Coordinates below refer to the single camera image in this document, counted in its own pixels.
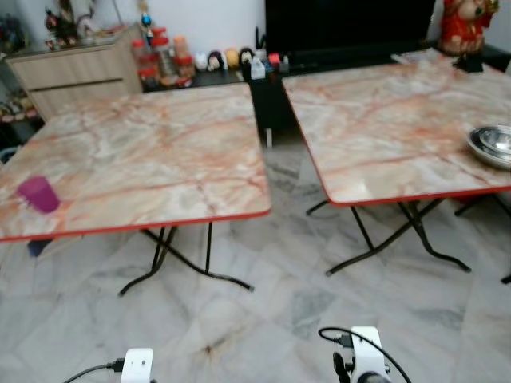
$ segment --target television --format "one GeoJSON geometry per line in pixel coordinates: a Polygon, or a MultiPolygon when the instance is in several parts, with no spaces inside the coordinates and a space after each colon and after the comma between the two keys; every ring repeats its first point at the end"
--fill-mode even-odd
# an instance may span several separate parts
{"type": "Polygon", "coordinates": [[[434,0],[266,0],[267,51],[419,42],[426,38],[434,0]]]}

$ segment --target metal bowl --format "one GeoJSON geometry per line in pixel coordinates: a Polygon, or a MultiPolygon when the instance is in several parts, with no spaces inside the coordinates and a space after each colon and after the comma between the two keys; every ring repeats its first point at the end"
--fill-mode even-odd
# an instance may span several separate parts
{"type": "Polygon", "coordinates": [[[482,161],[495,168],[511,170],[511,155],[498,152],[491,147],[485,145],[481,141],[481,132],[487,128],[477,128],[472,130],[467,140],[470,147],[473,149],[474,154],[482,161]]]}
{"type": "Polygon", "coordinates": [[[479,137],[489,149],[511,155],[511,127],[504,125],[482,128],[479,137]]]}

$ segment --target grey marble floor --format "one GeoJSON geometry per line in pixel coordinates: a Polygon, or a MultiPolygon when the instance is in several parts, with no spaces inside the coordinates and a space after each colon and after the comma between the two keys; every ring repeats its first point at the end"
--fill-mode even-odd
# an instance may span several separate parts
{"type": "MultiPolygon", "coordinates": [[[[2,245],[0,382],[59,383],[133,347],[154,349],[160,383],[335,382],[335,345],[317,329],[353,325],[377,326],[414,383],[511,381],[511,286],[499,282],[511,266],[507,217],[487,203],[458,219],[445,201],[425,219],[436,248],[472,274],[433,259],[409,232],[327,278],[366,245],[349,209],[305,216],[324,197],[314,168],[300,142],[275,144],[265,152],[271,215],[213,226],[212,270],[252,283],[253,294],[170,258],[118,298],[152,260],[154,246],[138,233],[63,240],[39,259],[24,243],[2,245]]],[[[360,213],[374,242],[404,221],[393,206],[360,213]]],[[[176,245],[200,263],[205,239],[205,225],[182,227],[176,245]]]]}

